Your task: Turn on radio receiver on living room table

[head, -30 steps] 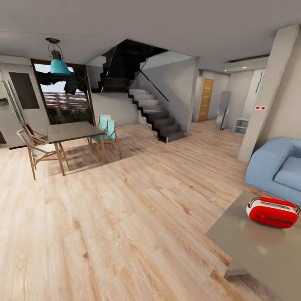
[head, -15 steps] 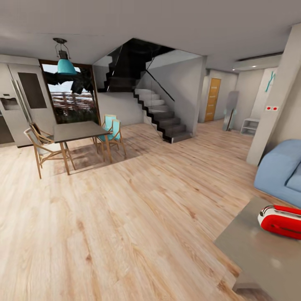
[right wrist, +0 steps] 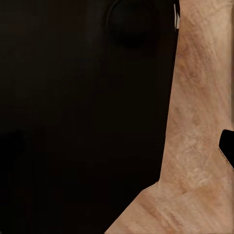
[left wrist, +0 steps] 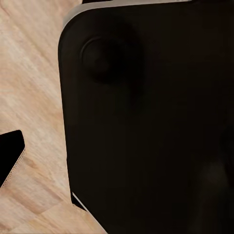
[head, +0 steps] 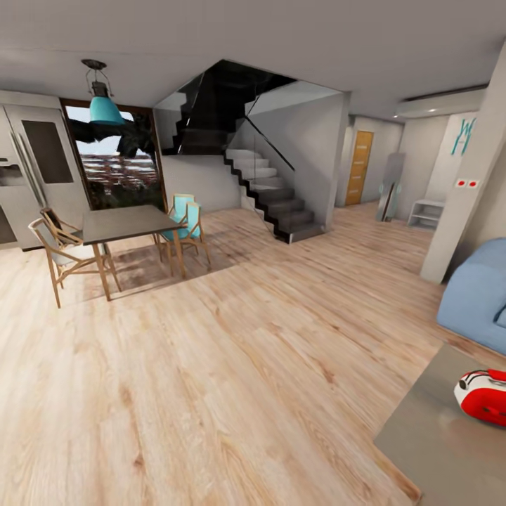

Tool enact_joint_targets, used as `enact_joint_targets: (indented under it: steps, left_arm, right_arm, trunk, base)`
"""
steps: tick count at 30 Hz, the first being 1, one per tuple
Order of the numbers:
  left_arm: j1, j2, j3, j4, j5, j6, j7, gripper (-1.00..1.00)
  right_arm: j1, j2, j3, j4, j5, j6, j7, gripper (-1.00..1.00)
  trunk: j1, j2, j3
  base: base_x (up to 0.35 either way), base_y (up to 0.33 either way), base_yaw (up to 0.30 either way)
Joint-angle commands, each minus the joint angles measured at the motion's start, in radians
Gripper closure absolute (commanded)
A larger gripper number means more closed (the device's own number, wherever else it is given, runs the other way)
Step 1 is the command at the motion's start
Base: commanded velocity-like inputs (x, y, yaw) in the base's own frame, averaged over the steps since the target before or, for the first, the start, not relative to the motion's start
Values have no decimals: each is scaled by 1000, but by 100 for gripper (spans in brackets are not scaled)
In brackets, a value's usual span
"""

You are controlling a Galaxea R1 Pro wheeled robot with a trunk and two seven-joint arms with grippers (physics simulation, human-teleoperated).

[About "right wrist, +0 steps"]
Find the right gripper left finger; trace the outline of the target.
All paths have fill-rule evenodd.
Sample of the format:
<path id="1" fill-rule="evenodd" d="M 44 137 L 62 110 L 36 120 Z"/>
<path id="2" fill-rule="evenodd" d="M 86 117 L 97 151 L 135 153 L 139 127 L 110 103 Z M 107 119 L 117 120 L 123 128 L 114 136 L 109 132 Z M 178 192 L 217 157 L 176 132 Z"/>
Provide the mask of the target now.
<path id="1" fill-rule="evenodd" d="M 0 187 L 25 148 L 21 130 L 0 135 Z"/>

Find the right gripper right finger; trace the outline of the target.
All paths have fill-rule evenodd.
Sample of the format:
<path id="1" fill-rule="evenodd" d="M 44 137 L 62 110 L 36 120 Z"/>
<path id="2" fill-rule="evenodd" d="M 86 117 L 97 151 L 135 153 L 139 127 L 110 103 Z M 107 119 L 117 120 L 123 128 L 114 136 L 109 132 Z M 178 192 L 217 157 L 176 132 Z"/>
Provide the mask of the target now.
<path id="1" fill-rule="evenodd" d="M 234 131 L 223 130 L 219 147 L 234 168 Z"/>

